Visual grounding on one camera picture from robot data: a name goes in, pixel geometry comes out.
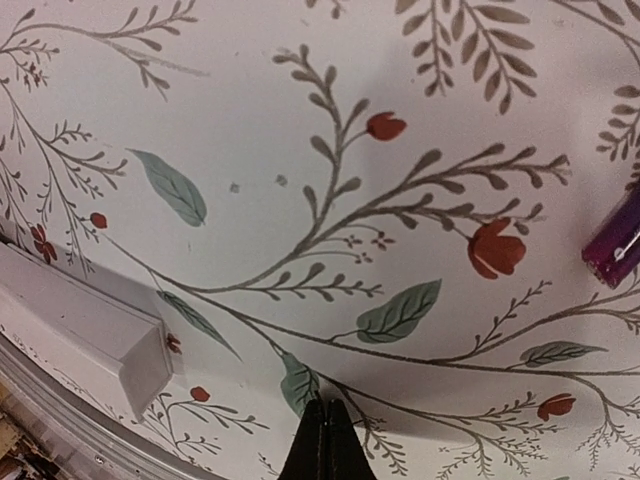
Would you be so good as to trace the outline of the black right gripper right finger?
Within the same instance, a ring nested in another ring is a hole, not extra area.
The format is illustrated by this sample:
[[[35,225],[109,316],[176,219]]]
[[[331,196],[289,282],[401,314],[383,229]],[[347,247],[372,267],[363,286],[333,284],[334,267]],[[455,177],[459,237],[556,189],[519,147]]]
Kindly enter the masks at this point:
[[[326,420],[326,479],[375,480],[342,400],[330,400]]]

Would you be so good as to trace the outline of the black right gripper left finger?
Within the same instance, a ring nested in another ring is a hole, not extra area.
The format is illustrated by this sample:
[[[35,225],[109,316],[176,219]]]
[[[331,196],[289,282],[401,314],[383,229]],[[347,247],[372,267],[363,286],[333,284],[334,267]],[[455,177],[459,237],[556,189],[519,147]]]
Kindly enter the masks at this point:
[[[325,478],[325,413],[321,400],[306,404],[279,480]]]

